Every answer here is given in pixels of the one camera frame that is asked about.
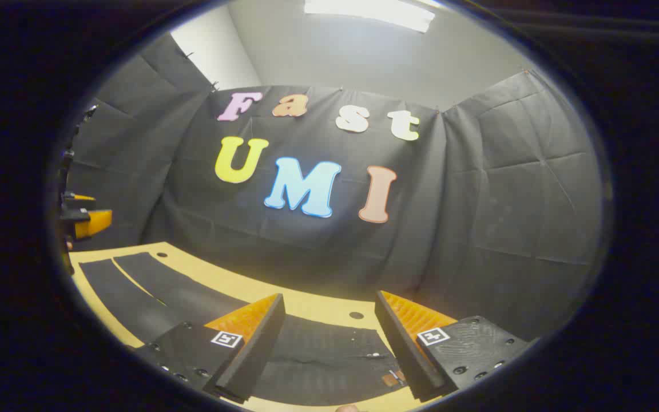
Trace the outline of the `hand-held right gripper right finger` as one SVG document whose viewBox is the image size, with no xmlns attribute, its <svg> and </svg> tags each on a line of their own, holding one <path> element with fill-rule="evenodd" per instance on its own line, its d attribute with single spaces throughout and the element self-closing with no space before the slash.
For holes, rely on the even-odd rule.
<svg viewBox="0 0 659 412">
<path fill-rule="evenodd" d="M 539 340 L 515 336 L 484 316 L 455 320 L 387 291 L 377 291 L 375 314 L 411 393 L 421 402 L 486 380 Z"/>
</svg>

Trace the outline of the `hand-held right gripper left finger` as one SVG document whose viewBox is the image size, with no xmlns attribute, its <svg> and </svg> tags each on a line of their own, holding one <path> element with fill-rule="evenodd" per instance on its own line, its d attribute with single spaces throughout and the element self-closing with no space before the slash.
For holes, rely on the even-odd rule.
<svg viewBox="0 0 659 412">
<path fill-rule="evenodd" d="M 267 365 L 285 321 L 281 293 L 199 325 L 183 322 L 135 350 L 194 391 L 243 403 Z"/>
</svg>

